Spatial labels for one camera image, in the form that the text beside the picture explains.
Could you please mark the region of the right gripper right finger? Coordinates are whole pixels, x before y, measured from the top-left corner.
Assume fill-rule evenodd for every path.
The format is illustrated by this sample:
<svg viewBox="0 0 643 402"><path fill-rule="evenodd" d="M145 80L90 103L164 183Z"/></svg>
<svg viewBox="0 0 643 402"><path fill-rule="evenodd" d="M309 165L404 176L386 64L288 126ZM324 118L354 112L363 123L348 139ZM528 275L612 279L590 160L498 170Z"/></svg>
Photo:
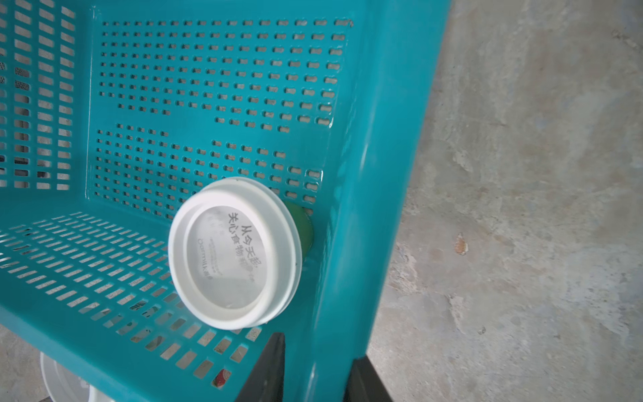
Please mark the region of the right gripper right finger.
<svg viewBox="0 0 643 402"><path fill-rule="evenodd" d="M343 401L393 401L368 356L353 361Z"/></svg>

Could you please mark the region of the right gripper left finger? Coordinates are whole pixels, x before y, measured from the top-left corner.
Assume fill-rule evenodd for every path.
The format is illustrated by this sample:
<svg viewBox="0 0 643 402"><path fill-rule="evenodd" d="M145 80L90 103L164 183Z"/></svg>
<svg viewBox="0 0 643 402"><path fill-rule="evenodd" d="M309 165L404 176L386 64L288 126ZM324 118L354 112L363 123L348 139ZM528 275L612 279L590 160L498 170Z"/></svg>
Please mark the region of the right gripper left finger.
<svg viewBox="0 0 643 402"><path fill-rule="evenodd" d="M236 402L283 402L286 336L273 333L239 392Z"/></svg>

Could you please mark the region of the yogurt cup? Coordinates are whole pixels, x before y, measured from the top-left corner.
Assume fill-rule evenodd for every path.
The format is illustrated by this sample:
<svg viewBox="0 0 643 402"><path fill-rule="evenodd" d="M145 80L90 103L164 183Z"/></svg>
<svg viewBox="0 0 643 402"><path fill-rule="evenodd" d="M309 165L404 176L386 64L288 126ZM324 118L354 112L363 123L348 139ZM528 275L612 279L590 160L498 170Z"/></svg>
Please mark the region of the yogurt cup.
<svg viewBox="0 0 643 402"><path fill-rule="evenodd" d="M111 397L44 353L40 353L40 368L52 401L114 402Z"/></svg>
<svg viewBox="0 0 643 402"><path fill-rule="evenodd" d="M221 179L185 201L172 220L172 282L192 315L213 328L261 326L296 295L313 241L303 207L252 179Z"/></svg>

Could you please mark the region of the teal plastic basket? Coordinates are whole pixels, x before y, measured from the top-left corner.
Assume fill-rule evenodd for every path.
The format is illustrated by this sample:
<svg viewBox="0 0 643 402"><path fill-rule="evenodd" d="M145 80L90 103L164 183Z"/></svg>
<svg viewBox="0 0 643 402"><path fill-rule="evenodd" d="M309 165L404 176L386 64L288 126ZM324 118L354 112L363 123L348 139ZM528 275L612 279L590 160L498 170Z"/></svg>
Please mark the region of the teal plastic basket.
<svg viewBox="0 0 643 402"><path fill-rule="evenodd" d="M340 401L368 348L447 1L4 1L1 323L118 401ZM181 301L172 219L240 176L301 206L296 296L224 331Z"/></svg>

